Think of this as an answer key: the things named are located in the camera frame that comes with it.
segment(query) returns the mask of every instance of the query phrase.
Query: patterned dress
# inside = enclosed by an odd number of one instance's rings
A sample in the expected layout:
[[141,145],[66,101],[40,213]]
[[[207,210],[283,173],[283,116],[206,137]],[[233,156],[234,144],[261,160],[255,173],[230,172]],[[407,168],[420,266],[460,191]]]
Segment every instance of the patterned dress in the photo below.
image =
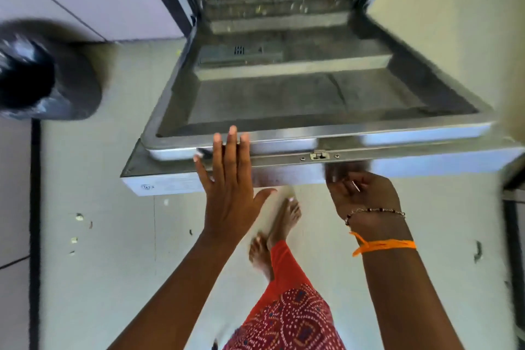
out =
[[225,350],[344,349],[330,307],[307,284],[281,294],[238,328]]

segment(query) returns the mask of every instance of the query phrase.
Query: person's left hand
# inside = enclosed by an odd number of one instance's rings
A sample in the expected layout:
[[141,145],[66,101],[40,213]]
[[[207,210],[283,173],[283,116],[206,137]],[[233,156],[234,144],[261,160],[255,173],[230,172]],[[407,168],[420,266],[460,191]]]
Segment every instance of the person's left hand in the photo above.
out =
[[213,180],[200,157],[196,155],[193,160],[206,192],[206,216],[201,235],[207,240],[225,242],[235,247],[259,216],[266,199],[276,189],[266,188],[253,197],[250,139],[246,133],[240,136],[237,155],[235,126],[229,130],[224,156],[220,134],[213,136]]

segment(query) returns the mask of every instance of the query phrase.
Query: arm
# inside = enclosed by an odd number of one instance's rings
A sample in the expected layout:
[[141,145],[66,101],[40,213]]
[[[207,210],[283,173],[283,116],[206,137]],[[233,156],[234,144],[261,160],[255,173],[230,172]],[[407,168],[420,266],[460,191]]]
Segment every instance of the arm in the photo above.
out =
[[195,165],[206,192],[204,230],[151,300],[109,347],[110,350],[182,350],[224,265],[274,189],[253,197],[249,138],[231,127],[223,156],[214,135],[213,177],[199,157]]
[[[357,208],[401,211],[390,180],[375,174],[350,173],[347,181],[328,188],[343,219]],[[366,241],[412,240],[405,219],[397,214],[354,214],[349,225]],[[463,350],[416,250],[366,252],[363,264],[385,350]]]

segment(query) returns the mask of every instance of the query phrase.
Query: bracelet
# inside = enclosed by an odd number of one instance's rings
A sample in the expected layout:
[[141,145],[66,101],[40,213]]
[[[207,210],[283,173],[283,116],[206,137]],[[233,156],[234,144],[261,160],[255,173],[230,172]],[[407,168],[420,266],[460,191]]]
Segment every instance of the bracelet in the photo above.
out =
[[401,241],[397,239],[387,239],[384,241],[370,241],[366,242],[362,236],[357,234],[356,232],[351,231],[351,235],[356,237],[358,240],[360,240],[363,245],[358,247],[354,253],[352,253],[353,257],[358,256],[359,254],[365,253],[365,252],[373,252],[376,250],[387,250],[387,249],[398,249],[398,248],[409,248],[409,249],[417,249],[416,244],[414,241]]
[[354,214],[360,213],[360,212],[388,212],[388,213],[398,214],[401,217],[405,217],[405,213],[404,212],[399,212],[399,211],[394,210],[394,209],[385,209],[385,208],[366,208],[366,209],[364,209],[364,208],[358,208],[358,209],[352,211],[351,214],[347,214],[346,215],[345,224],[348,226],[348,221],[350,220],[350,218]]

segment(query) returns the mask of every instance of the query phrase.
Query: orange string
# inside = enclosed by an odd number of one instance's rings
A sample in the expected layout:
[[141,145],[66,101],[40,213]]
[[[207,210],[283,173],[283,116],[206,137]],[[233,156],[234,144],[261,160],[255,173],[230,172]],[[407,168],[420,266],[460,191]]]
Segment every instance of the orange string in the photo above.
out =
[[354,253],[352,253],[353,257],[356,257],[362,253],[365,252],[372,252],[375,250],[386,250],[386,249],[395,249],[397,247],[408,247],[410,249],[416,249],[416,244],[414,241],[400,241],[397,239],[386,239],[384,241],[370,241],[366,242],[362,236],[357,234],[356,232],[351,231],[351,235],[356,237],[358,240],[363,242],[363,245],[358,247]]

